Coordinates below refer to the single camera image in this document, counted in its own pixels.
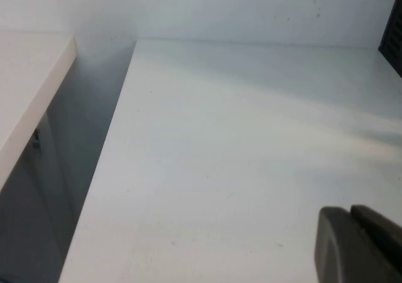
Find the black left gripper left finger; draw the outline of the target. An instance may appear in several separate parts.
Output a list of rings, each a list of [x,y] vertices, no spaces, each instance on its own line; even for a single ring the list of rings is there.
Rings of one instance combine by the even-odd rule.
[[[401,255],[384,255],[340,207],[319,212],[315,266],[319,282],[401,282]]]

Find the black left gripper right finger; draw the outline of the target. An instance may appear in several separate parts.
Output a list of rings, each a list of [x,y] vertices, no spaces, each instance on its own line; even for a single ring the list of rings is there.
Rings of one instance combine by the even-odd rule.
[[[384,255],[401,255],[399,225],[364,205],[351,206],[350,213]]]

